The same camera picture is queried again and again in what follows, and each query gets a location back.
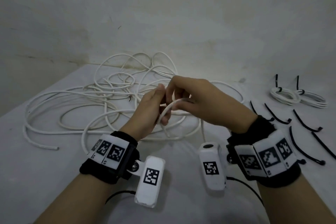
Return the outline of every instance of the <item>black and white square marker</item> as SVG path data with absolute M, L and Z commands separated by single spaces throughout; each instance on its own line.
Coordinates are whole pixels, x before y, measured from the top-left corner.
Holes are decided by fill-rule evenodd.
M 159 173 L 160 173 L 159 170 L 155 170 L 148 167 L 143 182 L 156 186 L 156 183 L 158 182 L 159 178 Z
M 239 157 L 245 168 L 261 170 L 261 166 L 255 155 L 239 155 Z
M 281 162 L 274 147 L 259 152 L 259 156 L 265 167 L 271 167 Z
M 292 153 L 292 149 L 289 147 L 289 144 L 287 143 L 286 139 L 282 139 L 280 142 L 276 144 L 276 147 L 278 148 L 282 158 L 285 160 L 288 158 Z
M 95 151 L 96 148 L 98 147 L 98 145 L 100 144 L 100 142 L 102 141 L 102 139 L 99 139 L 96 144 L 93 146 L 93 148 L 91 149 L 91 151 Z
M 106 158 L 112 159 L 116 162 L 120 162 L 124 151 L 125 149 L 123 147 L 120 147 L 114 144 L 112 145 L 111 150 L 108 152 Z
M 104 156 L 106 154 L 106 151 L 109 149 L 111 143 L 108 141 L 103 141 L 103 143 L 99 146 L 98 150 L 96 153 Z
M 205 174 L 207 175 L 219 175 L 218 167 L 216 161 L 213 162 L 203 162 Z

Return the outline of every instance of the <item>white cable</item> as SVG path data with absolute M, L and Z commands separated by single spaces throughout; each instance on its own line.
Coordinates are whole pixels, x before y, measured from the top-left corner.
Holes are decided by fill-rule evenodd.
M 305 105 L 310 105 L 322 109 L 328 107 L 328 102 L 326 101 L 326 99 L 316 93 L 306 90 L 297 90 L 296 93 L 300 95 L 301 103 Z
M 274 97 L 280 103 L 286 105 L 296 105 L 300 102 L 300 96 L 296 91 L 292 91 L 284 88 L 272 88 L 271 96 Z
M 162 64 L 155 64 L 154 63 L 154 57 L 156 57 L 157 55 L 165 55 L 170 62 L 173 65 L 173 69 L 169 68 L 168 66 L 162 65 Z M 148 59 L 149 59 L 149 66 L 143 64 L 141 61 L 139 61 L 137 58 L 135 58 L 134 56 L 136 55 L 145 55 Z M 107 77 L 103 77 L 101 80 L 103 80 L 103 82 L 100 82 L 100 80 L 97 80 L 97 74 L 99 72 L 99 70 L 101 69 L 102 65 L 104 63 L 106 63 L 108 60 L 110 60 L 113 57 L 117 57 L 117 56 L 126 56 L 128 57 L 128 59 L 126 60 L 126 62 L 122 65 L 121 69 L 119 72 L 116 73 L 112 73 L 110 75 L 108 75 Z M 144 67 L 143 70 L 139 70 L 139 71 L 135 71 L 133 73 L 127 73 L 125 71 L 123 71 L 124 66 L 126 65 L 126 63 L 131 60 L 134 59 L 136 60 L 140 65 L 142 65 Z M 158 70 L 157 68 L 162 67 L 164 69 L 167 69 L 169 72 L 167 71 L 162 71 L 162 70 Z M 135 74 L 137 73 L 141 73 L 141 72 L 145 72 L 145 74 L 142 76 L 141 80 L 137 82 L 136 78 L 134 77 Z M 143 81 L 145 80 L 146 76 L 149 73 L 156 73 L 158 75 L 161 75 L 165 78 L 163 79 L 157 79 L 154 80 L 152 82 L 149 83 L 144 83 Z M 135 111 L 135 109 L 137 108 L 138 102 L 141 101 L 142 96 L 144 95 L 144 92 L 151 90 L 153 87 L 157 86 L 158 82 L 161 82 L 163 84 L 165 84 L 165 86 L 168 84 L 168 82 L 170 81 L 170 79 L 174 76 L 177 75 L 177 69 L 176 66 L 174 64 L 174 62 L 171 60 L 171 58 L 163 53 L 163 52 L 157 52 L 154 54 L 154 56 L 151 58 L 149 57 L 147 54 L 145 53 L 136 53 L 133 56 L 129 55 L 129 54 L 116 54 L 116 55 L 112 55 L 110 57 L 108 57 L 106 60 L 104 60 L 102 62 L 102 64 L 100 64 L 94 74 L 94 78 L 93 81 L 94 83 L 91 85 L 87 85 L 87 86 L 76 86 L 76 87 L 71 87 L 65 90 L 54 90 L 54 91 L 50 91 L 50 92 L 46 92 L 43 94 L 40 94 L 36 97 L 34 97 L 31 101 L 29 101 L 29 103 L 26 106 L 25 112 L 24 112 L 24 124 L 23 124 L 23 136 L 24 138 L 32 145 L 42 148 L 42 149 L 50 149 L 50 150 L 58 150 L 59 147 L 58 146 L 49 146 L 49 145 L 44 145 L 44 144 L 40 144 L 37 142 L 34 142 L 30 139 L 30 137 L 27 134 L 28 130 L 31 130 L 35 133 L 38 134 L 43 134 L 43 135 L 71 135 L 71 134 L 82 134 L 81 137 L 81 144 L 82 144 L 82 148 L 84 150 L 84 152 L 88 152 L 87 148 L 86 148 L 86 134 L 110 134 L 111 131 L 115 131 L 117 130 L 117 128 L 115 128 L 113 126 L 113 123 L 118 119 L 118 117 L 120 115 L 124 115 L 128 118 L 130 118 L 131 116 L 129 115 L 129 113 L 133 113 Z M 219 82 L 219 81 L 212 81 L 212 83 L 219 83 L 225 86 L 228 86 L 234 90 L 236 90 L 240 96 L 241 96 L 241 100 L 239 100 L 241 103 L 244 102 L 244 97 L 243 95 L 234 87 L 232 87 L 229 84 L 226 84 L 224 82 Z M 72 107 L 71 109 L 65 111 L 64 113 L 62 113 L 59 117 L 59 121 L 58 121 L 58 125 L 62 128 L 67 129 L 67 131 L 43 131 L 40 129 L 37 129 L 35 127 L 33 127 L 31 125 L 31 120 L 39 115 L 38 110 L 44 106 L 45 104 L 47 104 L 48 102 L 54 101 L 56 99 L 60 99 L 63 97 L 69 97 L 69 96 L 75 96 L 76 99 L 78 98 L 83 98 L 83 99 L 87 99 L 89 100 L 91 103 L 84 103 L 84 104 L 79 104 L 78 106 Z M 134 98 L 134 109 L 118 109 L 117 106 L 112 103 L 112 101 L 116 101 L 116 100 L 120 100 L 120 99 L 126 99 L 126 98 Z M 166 112 L 168 112 L 174 103 L 178 102 L 178 101 L 182 101 L 183 99 L 178 99 L 173 101 L 173 103 L 171 103 L 170 105 L 168 105 L 165 110 L 162 112 L 162 114 L 160 115 L 157 123 L 161 126 L 161 127 L 155 127 L 153 132 L 151 133 L 151 135 L 153 136 L 153 134 L 163 131 L 166 135 L 166 137 L 146 137 L 144 139 L 142 139 L 142 141 L 164 141 L 164 140 L 181 140 L 185 137 L 191 136 L 193 134 L 195 134 L 196 132 L 198 132 L 199 129 L 201 129 L 202 131 L 202 138 L 205 141 L 205 136 L 204 136 L 204 128 L 203 128 L 203 121 L 198 119 L 198 125 L 196 128 L 194 128 L 191 132 L 183 134 L 183 135 L 179 135 L 179 136 L 175 136 L 172 133 L 170 133 L 168 131 L 168 129 L 176 127 L 178 125 L 180 125 L 187 116 L 191 116 L 190 113 L 184 112 L 184 111 L 172 111 L 172 115 L 173 116 L 181 116 L 181 119 L 178 120 L 177 122 L 174 122 L 172 124 L 169 124 L 167 126 L 163 126 L 161 124 L 161 119 L 162 117 L 166 114 Z M 104 111 L 102 114 L 98 115 L 97 117 L 95 117 L 89 124 L 86 125 L 86 127 L 84 129 L 82 128 L 77 128 L 77 127 L 72 127 L 69 125 L 65 125 L 62 123 L 62 118 L 64 117 L 65 114 L 69 113 L 70 111 L 80 108 L 80 107 L 85 107 L 85 106 L 103 106 L 104 107 Z M 114 116 L 114 118 L 112 120 L 109 120 L 108 116 Z M 95 127 L 91 127 L 92 124 L 94 124 L 95 121 L 99 120 L 100 118 L 104 118 L 106 125 L 102 125 L 102 126 L 95 126 Z M 109 128 L 111 129 L 111 131 L 99 131 L 96 129 L 99 128 L 103 128 L 109 126 Z

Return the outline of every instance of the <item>black wristband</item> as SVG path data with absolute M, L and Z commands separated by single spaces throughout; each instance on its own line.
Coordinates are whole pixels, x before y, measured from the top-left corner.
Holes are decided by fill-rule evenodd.
M 140 154 L 136 149 L 138 142 L 127 133 L 121 131 L 114 131 L 111 133 L 111 136 L 119 137 L 129 142 L 129 146 L 126 149 L 122 160 L 120 161 L 120 166 L 118 169 L 115 170 L 99 164 L 92 159 L 87 159 L 79 169 L 81 174 L 93 175 L 99 180 L 109 184 L 116 184 L 120 177 L 128 180 L 132 176 L 132 174 L 127 170 L 131 169 L 133 163 L 140 158 Z
M 232 136 L 227 140 L 229 144 L 226 146 L 229 151 L 228 159 L 231 160 L 231 163 L 238 164 L 247 180 L 256 180 L 265 187 L 271 188 L 284 187 L 293 183 L 301 174 L 299 164 L 296 162 L 286 171 L 272 177 L 251 176 L 246 173 L 234 147 L 237 145 L 252 145 L 260 140 L 268 138 L 268 136 L 275 132 L 275 130 L 273 124 L 259 115 L 246 133 L 232 133 Z

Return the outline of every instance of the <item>person's left arm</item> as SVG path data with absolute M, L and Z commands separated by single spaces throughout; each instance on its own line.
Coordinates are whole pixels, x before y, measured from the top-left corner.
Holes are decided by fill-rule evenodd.
M 150 134 L 163 107 L 165 88 L 160 84 L 146 93 L 131 119 L 119 130 L 139 141 Z M 162 118 L 167 125 L 170 113 Z M 37 218 L 36 224 L 89 224 L 95 223 L 113 185 L 105 183 L 92 175 L 79 174 L 49 207 Z

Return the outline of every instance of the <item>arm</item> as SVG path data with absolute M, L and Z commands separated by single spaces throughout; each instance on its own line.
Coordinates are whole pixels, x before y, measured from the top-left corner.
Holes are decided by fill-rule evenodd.
M 135 140 L 146 137 L 155 127 L 160 115 L 160 103 L 165 95 L 161 84 L 146 93 L 131 119 L 120 131 Z M 161 120 L 167 125 L 170 114 Z M 79 174 L 35 221 L 36 224 L 89 224 L 95 223 L 105 201 L 111 195 L 113 185 L 92 175 Z
M 247 107 L 220 91 L 207 80 L 175 76 L 166 89 L 166 102 L 189 97 L 177 102 L 180 109 L 208 123 L 227 127 L 235 133 L 247 132 L 257 116 Z M 335 217 L 314 189 L 301 175 L 295 182 L 282 188 L 267 188 L 258 184 L 271 224 L 278 223 L 336 223 Z

